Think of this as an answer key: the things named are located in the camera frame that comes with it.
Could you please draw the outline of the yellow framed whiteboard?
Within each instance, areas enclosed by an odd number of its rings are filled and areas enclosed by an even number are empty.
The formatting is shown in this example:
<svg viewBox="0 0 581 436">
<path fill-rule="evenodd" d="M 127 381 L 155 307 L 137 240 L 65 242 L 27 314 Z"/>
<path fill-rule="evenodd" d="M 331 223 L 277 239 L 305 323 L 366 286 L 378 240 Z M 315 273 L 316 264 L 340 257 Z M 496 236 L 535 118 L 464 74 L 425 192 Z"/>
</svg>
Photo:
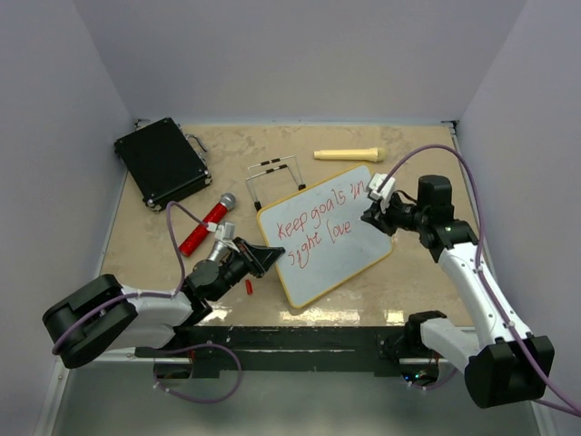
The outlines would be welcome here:
<svg viewBox="0 0 581 436">
<path fill-rule="evenodd" d="M 285 250 L 276 270 L 291 307 L 307 306 L 391 254 L 391 238 L 361 221 L 370 179 L 360 164 L 257 213 L 267 245 Z"/>
</svg>

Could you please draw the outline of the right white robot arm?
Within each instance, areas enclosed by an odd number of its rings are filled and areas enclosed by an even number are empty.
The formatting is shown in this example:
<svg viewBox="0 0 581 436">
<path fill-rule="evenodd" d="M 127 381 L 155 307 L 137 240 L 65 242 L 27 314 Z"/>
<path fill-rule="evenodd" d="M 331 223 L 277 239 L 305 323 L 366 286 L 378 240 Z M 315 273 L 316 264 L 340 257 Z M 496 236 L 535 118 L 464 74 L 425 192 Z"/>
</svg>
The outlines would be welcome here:
<svg viewBox="0 0 581 436">
<path fill-rule="evenodd" d="M 387 340 L 390 359 L 438 354 L 462 373 L 469 396 L 482 409 L 541 399 L 554 346 L 546 336 L 534 335 L 503 296 L 470 224 L 455 216 L 449 179 L 422 176 L 411 198 L 396 190 L 394 178 L 376 173 L 366 192 L 371 206 L 362 221 L 388 236 L 398 230 L 416 233 L 456 286 L 476 331 L 468 335 L 440 311 L 414 313 L 402 334 Z"/>
</svg>

